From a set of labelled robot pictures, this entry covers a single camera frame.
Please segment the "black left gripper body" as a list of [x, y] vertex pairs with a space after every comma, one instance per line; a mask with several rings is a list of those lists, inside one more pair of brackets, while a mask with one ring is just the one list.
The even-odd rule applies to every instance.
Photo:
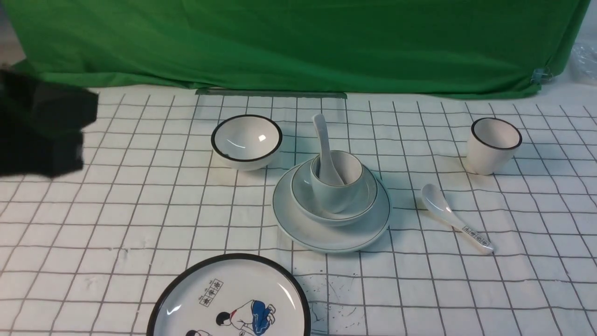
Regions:
[[58, 178], [83, 169], [83, 129], [97, 119], [98, 94], [1, 70], [0, 174]]

